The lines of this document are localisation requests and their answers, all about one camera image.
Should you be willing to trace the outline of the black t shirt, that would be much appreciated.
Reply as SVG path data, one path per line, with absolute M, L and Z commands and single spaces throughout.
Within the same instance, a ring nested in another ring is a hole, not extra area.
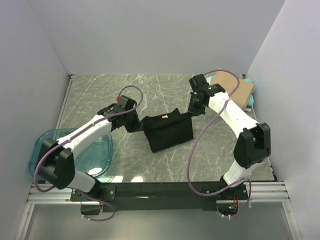
M 194 139 L 192 114 L 180 113 L 178 108 L 141 120 L 143 132 L 153 153 Z

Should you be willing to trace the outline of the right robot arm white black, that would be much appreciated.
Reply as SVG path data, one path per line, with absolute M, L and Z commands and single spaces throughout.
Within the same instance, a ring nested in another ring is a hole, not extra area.
M 230 200 L 237 194 L 234 183 L 244 178 L 248 169 L 271 154 L 270 126 L 247 115 L 221 85 L 209 85 L 203 74 L 192 77 L 189 83 L 192 92 L 188 112 L 198 116 L 204 115 L 206 108 L 215 111 L 237 138 L 233 150 L 234 161 L 222 177 L 225 184 L 219 187 L 221 197 Z

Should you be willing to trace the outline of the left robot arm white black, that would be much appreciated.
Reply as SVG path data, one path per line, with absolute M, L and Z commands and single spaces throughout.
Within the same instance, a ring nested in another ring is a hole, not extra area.
M 33 176 L 38 191 L 44 191 L 38 185 L 38 176 L 41 176 L 54 188 L 79 190 L 88 201 L 96 200 L 100 195 L 98 181 L 88 173 L 76 170 L 74 160 L 94 141 L 120 127 L 125 127 L 130 133 L 140 130 L 136 111 L 140 104 L 125 95 L 118 96 L 116 103 L 99 110 L 77 130 L 58 140 L 48 138 L 42 145 L 44 154 Z

